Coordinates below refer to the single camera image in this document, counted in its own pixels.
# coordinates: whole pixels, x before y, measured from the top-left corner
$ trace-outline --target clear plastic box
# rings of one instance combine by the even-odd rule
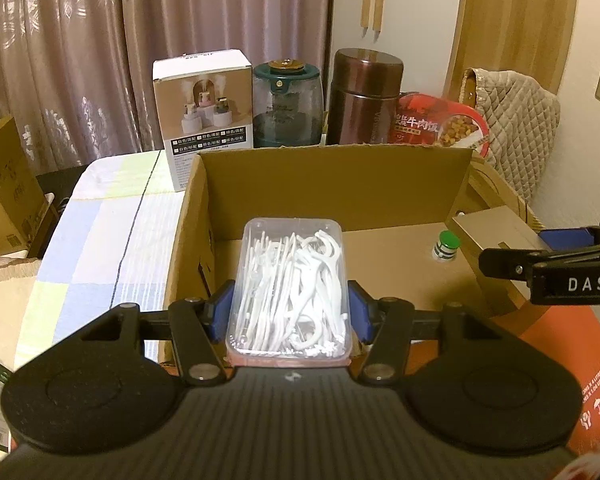
[[[245,225],[226,348],[235,366],[349,363],[349,297],[337,222],[254,218]]]

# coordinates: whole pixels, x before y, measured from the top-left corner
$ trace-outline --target humidifier box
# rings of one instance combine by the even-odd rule
[[[203,150],[253,147],[251,63],[240,50],[154,62],[155,103],[176,191]]]

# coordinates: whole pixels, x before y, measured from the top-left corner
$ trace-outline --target green bottle cap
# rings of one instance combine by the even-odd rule
[[[440,243],[447,249],[457,249],[460,247],[460,238],[451,231],[442,231],[440,233]]]

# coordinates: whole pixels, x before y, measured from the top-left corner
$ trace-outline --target instant beef rice package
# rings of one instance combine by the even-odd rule
[[[489,129],[467,105],[412,92],[398,100],[389,143],[473,148],[485,156]]]

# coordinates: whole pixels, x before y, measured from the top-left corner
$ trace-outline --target small container with green lid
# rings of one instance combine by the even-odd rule
[[[433,257],[441,262],[448,262],[456,257],[460,247],[460,238],[451,231],[442,231],[433,247]]]
[[[322,83],[317,67],[297,59],[253,69],[253,146],[309,146],[322,135]]]

